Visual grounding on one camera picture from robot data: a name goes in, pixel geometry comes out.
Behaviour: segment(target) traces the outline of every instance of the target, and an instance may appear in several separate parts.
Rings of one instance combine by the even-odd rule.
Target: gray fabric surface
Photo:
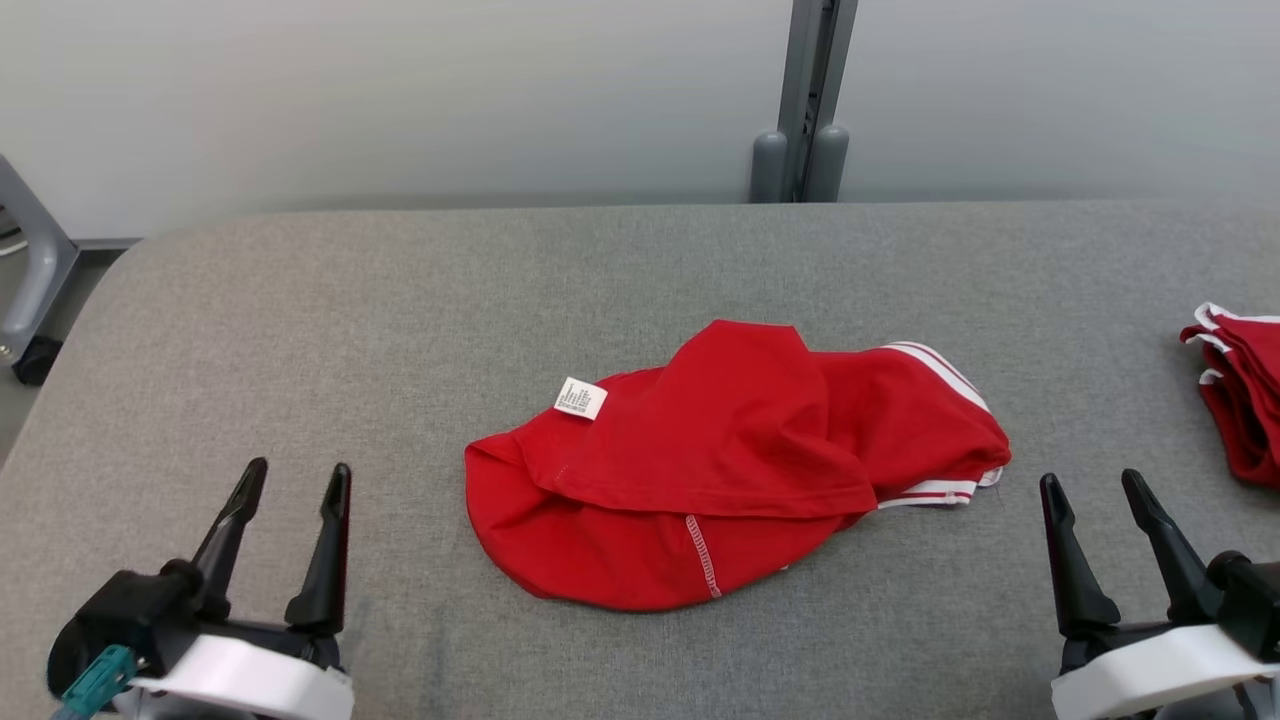
[[[0,475],[6,715],[50,711],[59,626],[115,569],[189,556],[261,454],[232,583],[248,619],[280,619],[328,471],[352,466],[357,719],[1048,716],[1042,473],[1129,619],[1166,600],[1125,466],[1206,557],[1280,559],[1280,493],[1229,478],[1176,341],[1203,300],[1280,311],[1277,250],[1262,206],[1124,202],[298,214],[146,241]],[[525,594],[467,524],[466,443],[713,318],[795,324],[817,350],[932,345],[1015,460],[968,507],[873,514],[709,605]]]

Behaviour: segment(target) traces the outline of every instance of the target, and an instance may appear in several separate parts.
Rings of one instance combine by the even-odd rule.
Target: wheel
[[[54,368],[58,351],[63,348],[61,341],[51,337],[36,336],[31,338],[31,345],[22,354],[22,359],[13,364],[13,374],[18,375],[18,382],[24,386],[42,386],[49,370]]]

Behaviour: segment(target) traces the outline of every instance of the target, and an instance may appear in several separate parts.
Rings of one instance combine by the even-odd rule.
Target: stitched seam
[[[698,550],[698,560],[703,564],[703,578],[707,580],[707,589],[712,591],[712,598],[721,596],[719,585],[716,584],[716,566],[712,565],[712,553],[707,551],[707,541],[703,539],[703,530],[698,527],[698,519],[685,515],[685,527],[689,528],[689,537],[694,539],[694,548]]]

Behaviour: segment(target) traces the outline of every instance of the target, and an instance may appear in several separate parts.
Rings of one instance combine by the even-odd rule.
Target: gray metal stand
[[[0,155],[0,205],[22,228],[28,258],[27,274],[0,325],[0,366],[8,366],[27,351],[79,250],[4,155]]]

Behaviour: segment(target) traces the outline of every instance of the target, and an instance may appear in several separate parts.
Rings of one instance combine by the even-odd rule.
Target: white wall
[[[0,0],[73,238],[259,210],[745,200],[790,0]]]
[[[842,200],[1280,192],[1276,0],[861,0]]]

